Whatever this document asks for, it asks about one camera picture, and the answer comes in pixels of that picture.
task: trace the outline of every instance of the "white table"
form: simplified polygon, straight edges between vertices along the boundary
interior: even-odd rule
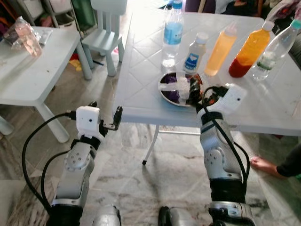
[[[113,109],[123,106],[123,122],[157,125],[199,127],[194,108],[178,107],[162,98],[158,81],[165,72],[161,68],[165,13],[162,10],[134,13],[128,33],[124,60]],[[177,60],[177,71],[182,70],[188,46],[198,32],[206,32],[207,52],[200,63],[201,75],[221,30],[237,22],[238,38],[219,73],[214,77],[201,75],[207,86],[236,83],[248,91],[239,109],[225,117],[226,122],[243,132],[301,136],[301,72],[286,56],[278,62],[269,77],[255,82],[249,74],[232,78],[228,68],[250,32],[260,29],[261,18],[217,14],[184,14],[184,31]]]
[[[39,32],[50,28],[34,29]],[[25,49],[12,51],[4,40],[0,43],[0,104],[34,106],[44,120],[54,116],[44,101],[75,49],[79,54],[85,79],[92,78],[78,31],[51,29],[53,32],[40,57],[32,57]],[[69,134],[58,120],[48,125],[59,142],[69,139]],[[12,129],[12,125],[0,117],[0,132],[9,134]]]

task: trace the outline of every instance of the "person's leg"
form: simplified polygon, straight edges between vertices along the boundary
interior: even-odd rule
[[[285,178],[301,174],[301,144],[297,145],[279,166],[255,156],[250,160],[251,165],[278,178]]]

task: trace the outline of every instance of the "tile floor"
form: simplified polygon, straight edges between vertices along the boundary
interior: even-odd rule
[[[128,0],[127,13],[121,19],[124,43],[134,6],[137,6],[137,0]],[[97,55],[94,58],[106,64],[104,58]],[[96,66],[93,79],[85,81],[81,73],[68,65],[55,90],[46,99],[47,106],[58,114],[96,100],[102,117],[111,121],[111,106],[119,75],[110,78],[106,72],[106,66]],[[25,186],[21,167],[24,141],[43,119],[35,109],[20,106],[0,105],[0,115],[16,128],[11,135],[0,136],[0,225],[43,226],[47,220],[46,212]],[[28,147],[27,168],[37,186],[47,159],[68,150],[72,138],[76,137],[75,122],[60,121],[71,136],[67,143],[58,143],[45,128]],[[134,123],[122,123],[118,131],[109,132],[95,159],[82,226],[92,225],[97,210],[106,204],[119,207],[125,226],[157,225],[158,209],[162,205],[187,208],[199,225],[210,224],[211,218],[207,213],[210,187],[199,138],[159,134],[154,152],[143,167],[142,158],[153,133],[153,126]],[[232,135],[250,157],[259,154],[275,163],[280,163],[298,143],[297,137],[279,140],[264,134],[233,132]],[[62,172],[62,160],[63,156],[57,158],[48,169],[46,191],[49,200]],[[252,207],[257,225],[301,225],[300,188],[301,184],[295,178],[279,180],[251,170],[246,201]]]

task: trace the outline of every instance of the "white bottle cap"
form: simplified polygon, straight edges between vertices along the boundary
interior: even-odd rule
[[[266,21],[263,23],[261,29],[263,29],[263,30],[265,30],[265,31],[267,31],[267,32],[270,32],[270,31],[273,29],[273,27],[274,27],[274,23],[271,22],[271,21],[266,20]]]
[[[224,32],[228,36],[237,36],[236,22],[232,22],[231,24],[229,24],[225,28]]]
[[[206,44],[207,40],[208,40],[208,35],[206,33],[202,33],[202,32],[197,33],[197,36],[196,36],[197,44],[204,45],[204,44]]]

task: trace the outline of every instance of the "blue label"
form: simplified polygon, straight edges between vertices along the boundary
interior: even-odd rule
[[[164,42],[168,45],[180,44],[183,32],[181,23],[170,22],[164,29]]]
[[[185,61],[185,68],[188,70],[194,70],[198,65],[198,55],[190,53]]]

